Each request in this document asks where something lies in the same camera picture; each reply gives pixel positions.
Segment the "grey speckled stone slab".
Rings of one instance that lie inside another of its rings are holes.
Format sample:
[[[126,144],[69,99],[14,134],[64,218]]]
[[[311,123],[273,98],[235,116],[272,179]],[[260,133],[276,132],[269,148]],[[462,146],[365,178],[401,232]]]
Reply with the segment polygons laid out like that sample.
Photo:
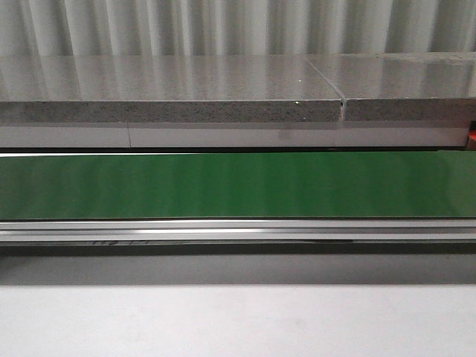
[[[331,54],[308,61],[341,95],[346,122],[475,119],[475,53]]]
[[[1,59],[3,124],[333,123],[340,111],[303,57]]]

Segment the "grey speckled stone slab right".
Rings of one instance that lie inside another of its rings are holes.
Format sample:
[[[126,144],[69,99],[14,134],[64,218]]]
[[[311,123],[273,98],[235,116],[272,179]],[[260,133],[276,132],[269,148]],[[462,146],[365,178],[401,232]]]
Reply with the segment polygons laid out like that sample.
[[[475,53],[331,54],[308,61],[341,95],[346,122],[475,119]]]

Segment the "aluminium conveyor side rail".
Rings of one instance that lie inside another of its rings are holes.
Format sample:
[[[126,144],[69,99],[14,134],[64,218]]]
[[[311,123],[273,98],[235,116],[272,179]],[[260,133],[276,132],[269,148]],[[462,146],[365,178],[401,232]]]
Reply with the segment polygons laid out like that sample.
[[[474,241],[474,219],[158,219],[1,223],[1,243],[7,246]]]

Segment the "white panel under slab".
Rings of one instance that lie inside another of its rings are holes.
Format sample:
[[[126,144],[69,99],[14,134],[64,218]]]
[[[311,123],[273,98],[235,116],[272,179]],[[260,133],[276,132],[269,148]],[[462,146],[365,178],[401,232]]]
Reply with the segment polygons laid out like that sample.
[[[41,123],[1,125],[3,148],[462,147],[470,123]]]

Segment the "green conveyor belt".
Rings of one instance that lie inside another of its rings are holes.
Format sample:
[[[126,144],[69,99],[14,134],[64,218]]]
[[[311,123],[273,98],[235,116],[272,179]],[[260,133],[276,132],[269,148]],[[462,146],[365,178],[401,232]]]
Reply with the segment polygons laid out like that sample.
[[[3,220],[474,216],[471,151],[1,159]]]

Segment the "grey speckled stone slab left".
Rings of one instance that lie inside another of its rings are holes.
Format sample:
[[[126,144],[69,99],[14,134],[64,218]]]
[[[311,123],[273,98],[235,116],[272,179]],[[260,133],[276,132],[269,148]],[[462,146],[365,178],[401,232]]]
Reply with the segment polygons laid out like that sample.
[[[1,59],[3,124],[333,123],[340,111],[303,57]]]

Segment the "white corrugated curtain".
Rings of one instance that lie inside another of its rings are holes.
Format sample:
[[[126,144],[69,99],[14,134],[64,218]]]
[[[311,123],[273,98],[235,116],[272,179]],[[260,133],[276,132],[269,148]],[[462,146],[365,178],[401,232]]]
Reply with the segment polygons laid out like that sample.
[[[473,1],[3,1],[1,54],[473,51]]]

